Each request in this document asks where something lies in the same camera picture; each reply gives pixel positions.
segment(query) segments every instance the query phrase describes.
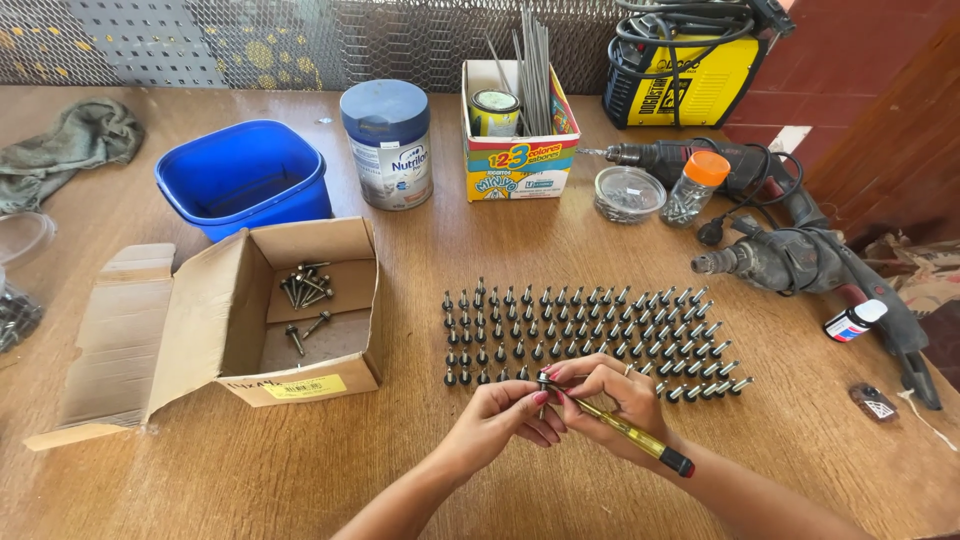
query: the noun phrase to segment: chicken wire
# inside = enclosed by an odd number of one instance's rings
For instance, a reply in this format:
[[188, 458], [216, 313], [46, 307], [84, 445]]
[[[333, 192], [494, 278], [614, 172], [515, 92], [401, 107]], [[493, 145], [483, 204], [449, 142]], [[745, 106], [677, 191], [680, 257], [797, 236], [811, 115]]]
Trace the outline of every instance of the chicken wire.
[[[464, 60], [515, 57], [521, 0], [0, 0], [0, 84], [459, 92]], [[567, 93], [598, 94], [612, 0], [535, 0]]]

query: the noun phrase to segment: clear plastic container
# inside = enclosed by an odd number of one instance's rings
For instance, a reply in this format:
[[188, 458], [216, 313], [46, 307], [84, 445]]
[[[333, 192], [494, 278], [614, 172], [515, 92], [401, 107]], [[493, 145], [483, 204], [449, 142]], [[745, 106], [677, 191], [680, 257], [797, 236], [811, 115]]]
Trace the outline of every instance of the clear plastic container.
[[666, 204], [660, 209], [660, 220], [676, 229], [693, 224], [704, 209], [713, 191], [730, 173], [730, 163], [719, 154], [694, 152], [684, 165], [680, 179], [673, 184]]
[[614, 166], [597, 173], [593, 205], [614, 223], [635, 225], [663, 206], [666, 189], [643, 169]]
[[7, 281], [7, 269], [30, 262], [53, 241], [57, 224], [50, 216], [15, 213], [0, 216], [0, 353], [7, 353], [30, 337], [43, 307]]

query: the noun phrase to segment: red brick wall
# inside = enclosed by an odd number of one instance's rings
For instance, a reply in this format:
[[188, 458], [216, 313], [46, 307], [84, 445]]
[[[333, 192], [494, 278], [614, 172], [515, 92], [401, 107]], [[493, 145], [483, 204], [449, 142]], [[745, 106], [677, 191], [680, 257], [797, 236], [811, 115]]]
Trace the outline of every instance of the red brick wall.
[[812, 126], [794, 154], [809, 168], [876, 98], [960, 0], [796, 0], [779, 40], [723, 127], [769, 144], [783, 126]]

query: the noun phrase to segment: forearm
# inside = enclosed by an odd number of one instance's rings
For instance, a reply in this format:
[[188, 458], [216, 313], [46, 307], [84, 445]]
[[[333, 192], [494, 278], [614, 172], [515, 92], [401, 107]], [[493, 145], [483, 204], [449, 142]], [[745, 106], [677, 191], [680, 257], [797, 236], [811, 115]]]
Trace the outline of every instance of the forearm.
[[789, 539], [870, 539], [860, 528], [789, 489], [700, 445], [683, 441], [679, 450], [696, 465], [693, 478], [657, 470], [713, 512], [738, 537]]
[[464, 481], [429, 455], [377, 495], [333, 539], [417, 538], [440, 504]]

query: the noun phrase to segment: screwdriver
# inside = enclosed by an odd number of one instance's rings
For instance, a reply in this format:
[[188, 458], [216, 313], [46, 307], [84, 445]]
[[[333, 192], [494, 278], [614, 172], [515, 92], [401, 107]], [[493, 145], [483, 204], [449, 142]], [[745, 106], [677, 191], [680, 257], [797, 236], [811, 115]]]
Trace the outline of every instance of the screwdriver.
[[[548, 383], [548, 386], [554, 390], [557, 390], [558, 392], [564, 391], [562, 388], [553, 383]], [[611, 428], [619, 431], [620, 434], [630, 439], [630, 442], [634, 443], [638, 448], [647, 454], [652, 455], [654, 458], [658, 459], [660, 463], [663, 463], [671, 470], [676, 471], [681, 477], [688, 479], [693, 476], [693, 470], [695, 468], [693, 461], [690, 461], [690, 459], [685, 455], [666, 446], [660, 442], [657, 437], [654, 437], [650, 433], [641, 430], [622, 418], [613, 416], [606, 410], [600, 410], [584, 400], [570, 398], [569, 396], [567, 396], [567, 398], [573, 400], [573, 403], [579, 405], [580, 408], [586, 411], [590, 416], [593, 416], [600, 422], [603, 422]]]

